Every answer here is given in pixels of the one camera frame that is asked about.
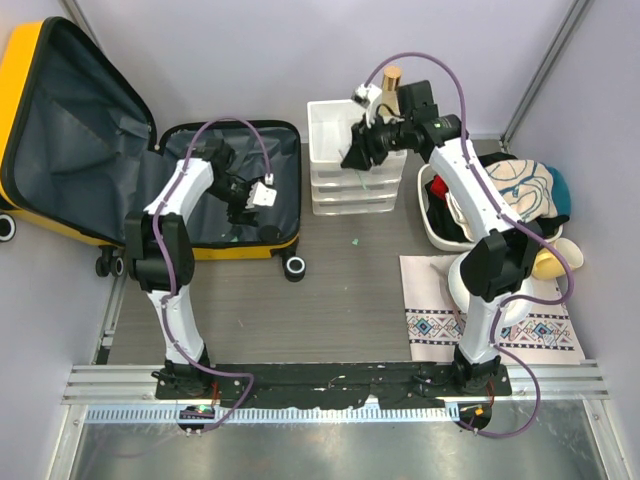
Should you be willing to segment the yellow Pikachu suitcase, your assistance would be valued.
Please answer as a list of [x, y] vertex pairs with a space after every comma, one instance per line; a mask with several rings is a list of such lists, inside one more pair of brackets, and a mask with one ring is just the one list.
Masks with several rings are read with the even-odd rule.
[[[245, 180], [273, 173], [277, 197], [255, 226], [232, 225], [226, 204], [206, 194], [187, 223], [195, 262], [279, 256], [286, 279], [306, 272], [301, 225], [301, 139], [281, 120], [188, 123], [164, 133], [140, 95], [71, 21], [17, 26], [1, 60], [1, 208], [95, 245], [100, 277], [129, 273], [125, 218], [142, 211], [178, 161], [214, 139], [235, 151], [229, 172]], [[275, 244], [259, 230], [277, 226]]]

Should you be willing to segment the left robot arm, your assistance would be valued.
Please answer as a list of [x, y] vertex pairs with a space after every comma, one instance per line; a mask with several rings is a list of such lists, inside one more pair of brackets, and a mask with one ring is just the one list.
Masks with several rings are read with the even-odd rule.
[[226, 204], [230, 224], [257, 224], [257, 213], [249, 208], [256, 182], [229, 172], [235, 157], [232, 147], [214, 139], [194, 153], [178, 161], [167, 184], [144, 210], [125, 218], [127, 269], [152, 302], [165, 340], [164, 367], [153, 373], [163, 398], [200, 399], [214, 383], [190, 299], [195, 255], [187, 223], [196, 204], [209, 194]]

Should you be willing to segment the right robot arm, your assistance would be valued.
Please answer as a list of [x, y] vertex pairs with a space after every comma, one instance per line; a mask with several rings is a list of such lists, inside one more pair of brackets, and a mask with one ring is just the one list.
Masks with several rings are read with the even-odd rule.
[[443, 178], [467, 221], [473, 248], [451, 265], [449, 288], [461, 284], [466, 323], [454, 350], [451, 380], [457, 391], [472, 395], [497, 376], [503, 328], [523, 321], [533, 307], [530, 276], [541, 229], [525, 223], [507, 204], [480, 164], [468, 138], [466, 114], [442, 116], [431, 85], [421, 81], [401, 87], [399, 112], [384, 120], [382, 91], [362, 84], [352, 95], [364, 113], [351, 127], [344, 168], [368, 171], [394, 151], [419, 154]]

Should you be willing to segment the gold capped lotion bottle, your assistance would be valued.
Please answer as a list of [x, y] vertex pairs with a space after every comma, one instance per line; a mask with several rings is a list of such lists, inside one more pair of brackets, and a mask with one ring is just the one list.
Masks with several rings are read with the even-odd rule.
[[402, 73], [402, 69], [396, 65], [389, 65], [384, 68], [379, 114], [385, 121], [399, 114], [397, 91], [400, 86]]

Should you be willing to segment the red garment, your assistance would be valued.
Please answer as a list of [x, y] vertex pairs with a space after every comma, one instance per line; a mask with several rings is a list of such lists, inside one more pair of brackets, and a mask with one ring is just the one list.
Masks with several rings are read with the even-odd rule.
[[445, 200], [446, 194], [449, 192], [449, 187], [441, 176], [436, 175], [431, 183], [430, 191], [434, 196]]

